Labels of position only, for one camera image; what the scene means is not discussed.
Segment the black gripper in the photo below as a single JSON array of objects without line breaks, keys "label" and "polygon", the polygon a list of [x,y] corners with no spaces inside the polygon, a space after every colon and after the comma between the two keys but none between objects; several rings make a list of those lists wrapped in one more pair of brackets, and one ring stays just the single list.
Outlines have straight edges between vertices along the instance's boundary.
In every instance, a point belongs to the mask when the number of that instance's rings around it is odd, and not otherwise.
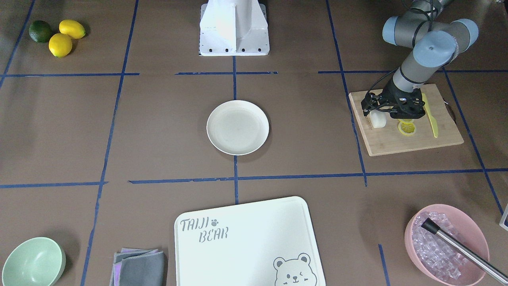
[{"label": "black gripper", "polygon": [[392,119],[420,119],[426,114],[424,106],[421,89],[405,92],[396,87],[392,80],[379,94],[368,90],[361,101],[363,116],[377,110],[388,113]]}]

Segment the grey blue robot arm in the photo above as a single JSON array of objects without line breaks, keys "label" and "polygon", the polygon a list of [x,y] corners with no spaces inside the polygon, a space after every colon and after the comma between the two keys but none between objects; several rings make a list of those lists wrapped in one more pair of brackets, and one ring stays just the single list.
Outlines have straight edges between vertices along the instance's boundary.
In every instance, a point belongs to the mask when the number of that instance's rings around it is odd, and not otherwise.
[{"label": "grey blue robot arm", "polygon": [[436,22],[449,4],[449,0],[414,0],[403,15],[385,22],[383,39],[412,51],[391,72],[391,79],[379,94],[366,92],[361,101],[363,116],[376,111],[388,113],[393,119],[419,119],[426,114],[421,87],[479,37],[479,28],[470,19]]}]

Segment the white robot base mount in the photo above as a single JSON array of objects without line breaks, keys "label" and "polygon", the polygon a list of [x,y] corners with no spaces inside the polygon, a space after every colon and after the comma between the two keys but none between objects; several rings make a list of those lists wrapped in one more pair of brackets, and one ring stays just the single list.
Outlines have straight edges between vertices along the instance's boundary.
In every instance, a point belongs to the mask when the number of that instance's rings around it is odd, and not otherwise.
[{"label": "white robot base mount", "polygon": [[258,0],[209,0],[201,6],[201,56],[266,56],[270,51],[266,6]]}]

